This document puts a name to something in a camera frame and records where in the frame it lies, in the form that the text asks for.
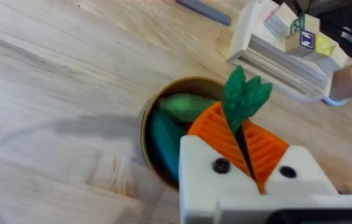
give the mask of wood grain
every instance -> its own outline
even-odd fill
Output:
[[[244,5],[208,3],[233,19]],[[173,1],[0,0],[0,224],[178,223],[177,193],[142,160],[141,113],[171,80],[225,81],[234,25]],[[275,91],[253,121],[352,192],[352,100]]]

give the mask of green object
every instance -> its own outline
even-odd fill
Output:
[[[216,103],[215,100],[201,96],[178,93],[159,100],[159,108],[166,111],[177,121],[194,122],[202,112],[214,103]]]
[[[187,131],[180,127],[167,113],[153,110],[149,120],[152,150],[156,150],[166,173],[178,183],[178,155],[180,138]]]
[[[221,102],[230,129],[235,133],[244,119],[256,114],[269,99],[272,84],[261,84],[260,77],[254,77],[247,83],[241,66],[237,66],[228,78]]]

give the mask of cable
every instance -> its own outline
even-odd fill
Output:
[[[308,11],[310,10],[310,6],[312,6],[312,3],[313,3],[313,0],[310,0],[306,9],[306,14],[308,14]]]

